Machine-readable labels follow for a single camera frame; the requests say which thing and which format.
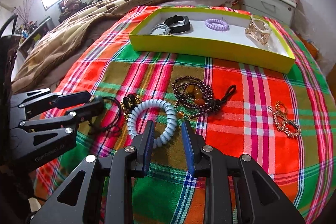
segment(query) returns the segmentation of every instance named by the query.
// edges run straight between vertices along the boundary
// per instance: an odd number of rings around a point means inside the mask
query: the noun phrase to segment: dried branch
[[[23,7],[21,5],[15,9],[14,13],[17,14],[19,19],[28,26],[29,24],[29,15],[30,10],[34,4],[35,0],[24,0],[23,1]]]

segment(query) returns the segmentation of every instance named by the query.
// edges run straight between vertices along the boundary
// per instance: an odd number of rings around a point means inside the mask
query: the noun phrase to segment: amber bead
[[[202,98],[198,98],[198,99],[194,100],[194,103],[198,106],[203,106],[203,105],[205,105],[205,100],[202,99]]]
[[[176,113],[176,117],[178,117],[179,119],[182,119],[184,117],[184,112],[183,111],[178,111]]]
[[[188,85],[187,88],[185,89],[185,91],[187,93],[192,94],[192,93],[194,93],[194,89],[195,89],[195,87],[193,85]]]
[[[203,94],[202,94],[201,91],[197,91],[197,92],[194,93],[194,97],[196,99],[202,99],[203,98]]]

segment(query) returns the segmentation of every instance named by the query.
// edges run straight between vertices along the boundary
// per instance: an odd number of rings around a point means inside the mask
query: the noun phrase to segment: beaded bracelet
[[[205,26],[215,31],[224,32],[224,31],[229,30],[229,24],[227,24],[225,21],[220,20],[220,19],[207,19],[205,21]]]
[[[202,80],[192,76],[179,77],[172,84],[176,97],[176,116],[182,119],[193,119],[201,115],[216,113],[236,92],[236,88],[236,85],[231,85],[222,99],[214,99],[212,87]],[[179,104],[189,110],[198,110],[198,113],[185,115],[183,111],[178,111]]]
[[[153,148],[155,149],[157,146],[162,146],[163,144],[167,144],[168,141],[171,140],[171,137],[174,135],[174,131],[176,128],[176,112],[171,103],[166,102],[161,99],[150,99],[138,104],[134,110],[130,113],[127,120],[127,131],[128,135],[130,135],[131,139],[133,139],[136,135],[139,135],[136,128],[136,122],[138,116],[148,108],[151,107],[159,107],[162,108],[167,114],[167,126],[165,131],[154,140]]]

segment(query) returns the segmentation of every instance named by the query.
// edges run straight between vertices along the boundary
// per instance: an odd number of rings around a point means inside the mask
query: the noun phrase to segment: teddy bear
[[[66,16],[71,12],[78,10],[82,2],[80,0],[64,0],[62,10],[62,16]]]

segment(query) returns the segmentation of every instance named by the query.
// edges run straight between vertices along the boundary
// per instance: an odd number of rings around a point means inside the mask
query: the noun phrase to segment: blue gripper pad
[[[151,123],[149,132],[148,132],[145,150],[143,153],[143,171],[145,175],[147,174],[149,170],[149,165],[151,163],[153,143],[154,143],[154,123]]]
[[[188,170],[191,176],[194,176],[195,174],[194,151],[191,145],[186,122],[182,123],[181,130],[182,130],[182,141],[184,146],[185,159],[187,161]]]

